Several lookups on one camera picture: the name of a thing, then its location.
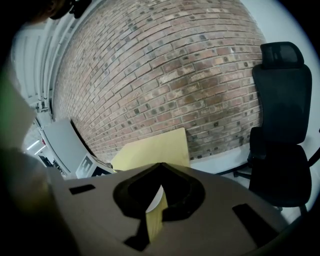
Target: chair seat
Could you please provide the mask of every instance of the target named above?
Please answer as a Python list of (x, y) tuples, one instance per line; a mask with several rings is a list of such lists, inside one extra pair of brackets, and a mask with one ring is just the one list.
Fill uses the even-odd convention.
[(269, 144), (265, 160), (254, 159), (249, 189), (277, 207), (299, 207), (311, 194), (308, 160), (300, 145)]

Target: brick wall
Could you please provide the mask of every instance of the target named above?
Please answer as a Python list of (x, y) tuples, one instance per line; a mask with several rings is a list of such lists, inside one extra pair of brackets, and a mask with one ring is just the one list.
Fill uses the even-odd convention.
[(109, 161), (126, 144), (186, 129), (191, 158), (249, 141), (263, 36), (238, 0), (109, 0), (74, 35), (54, 95)]

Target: black office chair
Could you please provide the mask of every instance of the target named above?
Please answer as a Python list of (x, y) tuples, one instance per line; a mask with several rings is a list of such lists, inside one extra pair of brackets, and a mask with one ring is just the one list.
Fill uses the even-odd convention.
[(273, 206), (300, 207), (302, 213), (312, 183), (310, 163), (297, 144), (307, 133), (312, 75), (293, 43), (266, 43), (260, 48), (262, 64), (253, 68), (252, 75), (262, 102), (263, 123), (250, 133), (249, 189)]

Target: light wood tabletop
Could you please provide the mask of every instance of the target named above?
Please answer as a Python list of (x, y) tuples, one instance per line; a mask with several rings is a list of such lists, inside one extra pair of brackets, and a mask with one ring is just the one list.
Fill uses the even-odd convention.
[[(115, 170), (127, 171), (156, 163), (190, 167), (186, 131), (184, 128), (126, 144), (112, 159)], [(160, 203), (146, 214), (149, 240), (155, 239), (162, 228), (162, 211), (168, 207), (166, 194)]]

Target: chair backrest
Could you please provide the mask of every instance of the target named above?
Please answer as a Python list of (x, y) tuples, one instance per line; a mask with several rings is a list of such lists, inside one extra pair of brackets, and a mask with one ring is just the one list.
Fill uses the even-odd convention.
[(262, 64), (252, 70), (262, 101), (262, 130), (267, 142), (299, 144), (305, 140), (310, 112), (312, 75), (291, 42), (260, 46)]

